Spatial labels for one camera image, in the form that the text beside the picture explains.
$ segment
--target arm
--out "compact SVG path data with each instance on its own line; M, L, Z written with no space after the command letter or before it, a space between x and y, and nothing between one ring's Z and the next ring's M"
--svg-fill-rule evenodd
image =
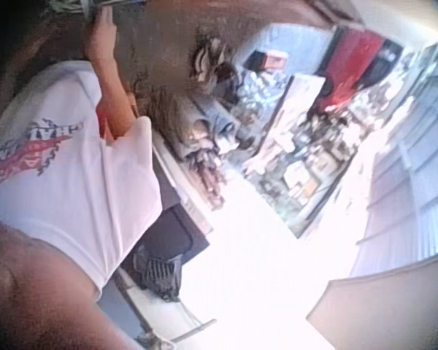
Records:
M114 139L123 136L136 119L113 55L116 36L112 8L103 7L96 17L86 52L101 85L102 97L97 108L107 116Z
M0 349L141 350L91 286L66 255L0 223Z

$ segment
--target sleeve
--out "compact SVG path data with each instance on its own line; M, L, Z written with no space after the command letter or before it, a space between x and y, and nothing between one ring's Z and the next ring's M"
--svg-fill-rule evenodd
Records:
M151 120L148 117L138 118L130 130L119 137L113 144L113 149L127 156L134 156L139 164L153 167L153 143Z

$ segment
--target floor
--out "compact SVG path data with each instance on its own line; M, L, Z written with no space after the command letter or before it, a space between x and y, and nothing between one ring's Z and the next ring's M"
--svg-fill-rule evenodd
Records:
M362 144L305 239L295 239L247 182L229 183L226 204L214 213L211 245L184 266L180 291L196 317L218 323L179 350L333 349L305 317L328 281L350 274L366 224L374 153L384 141L375 134ZM185 331L178 308L151 306L158 334Z
M97 302L101 310L123 330L130 338L143 333L139 319L110 279L102 290L101 299Z

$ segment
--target red object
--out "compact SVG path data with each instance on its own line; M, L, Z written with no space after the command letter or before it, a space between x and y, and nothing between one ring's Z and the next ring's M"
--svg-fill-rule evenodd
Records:
M357 82L385 40L370 31L345 28L336 41L330 49L332 54L327 67L318 72L328 80L326 89L330 90L327 96L317 98L315 103L319 112L324 112L329 106L341 109L350 103L357 93Z

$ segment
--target black object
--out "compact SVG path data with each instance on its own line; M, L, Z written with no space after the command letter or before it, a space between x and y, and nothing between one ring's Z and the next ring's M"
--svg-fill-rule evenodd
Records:
M161 189L163 211L128 253L122 267L141 288L172 301L180 289L181 266L210 244L181 204L155 155L153 170ZM135 258L138 252L142 252L141 260L140 256ZM135 268L135 259L145 261L146 266Z
M133 256L140 288L148 288L165 301L179 301L182 284L182 255L165 260L150 255L141 245Z

